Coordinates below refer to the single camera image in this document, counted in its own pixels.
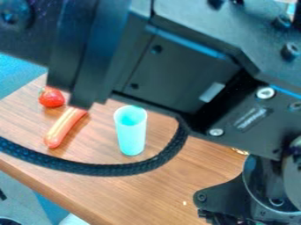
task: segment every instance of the blue floor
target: blue floor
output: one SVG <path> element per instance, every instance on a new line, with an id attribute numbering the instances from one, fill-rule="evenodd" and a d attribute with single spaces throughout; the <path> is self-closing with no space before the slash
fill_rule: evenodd
<path id="1" fill-rule="evenodd" d="M 47 72 L 46 68 L 0 54 L 0 99 L 8 96 L 34 78 Z M 69 212 L 35 193 L 52 224 L 58 224 Z"/>
<path id="2" fill-rule="evenodd" d="M 46 72 L 43 67 L 0 54 L 0 99 Z"/>

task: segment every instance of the plastic cup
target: plastic cup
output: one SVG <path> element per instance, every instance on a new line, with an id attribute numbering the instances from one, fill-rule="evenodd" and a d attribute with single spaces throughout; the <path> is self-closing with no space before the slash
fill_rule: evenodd
<path id="1" fill-rule="evenodd" d="M 114 120 L 121 152 L 126 156 L 143 152 L 147 112 L 143 108 L 127 105 L 116 110 Z"/>

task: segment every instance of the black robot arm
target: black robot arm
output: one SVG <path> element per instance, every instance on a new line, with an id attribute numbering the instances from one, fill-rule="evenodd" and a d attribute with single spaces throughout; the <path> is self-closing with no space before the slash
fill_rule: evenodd
<path id="1" fill-rule="evenodd" d="M 180 131 L 166 160 L 145 171 L 175 156 L 187 133 L 248 150 L 252 156 L 239 177 L 195 195 L 209 222 L 296 224 L 301 4 L 295 16 L 286 6 L 272 0 L 3 0 L 0 51 L 48 67 L 48 85 L 70 92 L 71 105 L 89 109 L 114 98 L 176 117 Z M 23 150 L 33 154 L 31 163 L 46 166 L 49 157 Z M 51 160 L 57 162 L 52 168 L 65 169 L 66 162 Z M 100 169 L 93 167 L 93 175 L 103 176 Z M 221 199 L 231 207 L 218 204 Z"/>

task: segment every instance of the red strawberry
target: red strawberry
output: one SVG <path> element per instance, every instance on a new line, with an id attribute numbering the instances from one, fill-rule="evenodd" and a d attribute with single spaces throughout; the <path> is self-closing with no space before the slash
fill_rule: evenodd
<path id="1" fill-rule="evenodd" d="M 45 107 L 59 107 L 65 103 L 65 98 L 59 90 L 46 86 L 40 91 L 39 102 Z"/>

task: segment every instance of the wooden table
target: wooden table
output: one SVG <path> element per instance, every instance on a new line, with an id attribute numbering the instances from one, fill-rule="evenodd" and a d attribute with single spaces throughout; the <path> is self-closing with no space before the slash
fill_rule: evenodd
<path id="1" fill-rule="evenodd" d="M 113 100 L 92 108 L 59 149 L 43 144 L 43 135 L 66 107 L 45 109 L 38 104 L 45 76 L 0 102 L 0 135 L 26 146 L 70 160 L 89 163 L 127 163 L 157 154 L 173 136 L 174 119 L 149 112 L 147 142 L 140 156 L 119 152 Z M 90 224 L 206 224 L 197 218 L 193 194 L 235 178 L 244 157 L 229 148 L 190 137 L 185 148 L 167 165 L 143 175 L 95 178 L 52 171 L 3 153 L 0 169 Z"/>

